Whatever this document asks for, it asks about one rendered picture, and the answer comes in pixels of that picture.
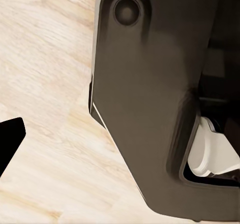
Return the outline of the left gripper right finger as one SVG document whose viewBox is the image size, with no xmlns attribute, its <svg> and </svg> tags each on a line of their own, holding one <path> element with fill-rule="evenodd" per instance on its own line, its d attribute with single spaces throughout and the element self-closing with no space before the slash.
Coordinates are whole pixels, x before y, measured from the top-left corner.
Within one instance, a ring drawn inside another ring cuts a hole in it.
<svg viewBox="0 0 240 224">
<path fill-rule="evenodd" d="M 229 117 L 225 125 L 224 134 L 240 157 L 240 119 Z"/>
</svg>

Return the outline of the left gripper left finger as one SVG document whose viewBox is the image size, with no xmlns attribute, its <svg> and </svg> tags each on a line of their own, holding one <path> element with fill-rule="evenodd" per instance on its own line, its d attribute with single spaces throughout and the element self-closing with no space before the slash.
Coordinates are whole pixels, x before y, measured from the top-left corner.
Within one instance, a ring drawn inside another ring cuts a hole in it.
<svg viewBox="0 0 240 224">
<path fill-rule="evenodd" d="M 26 136 L 21 117 L 0 122 L 0 177 Z"/>
</svg>

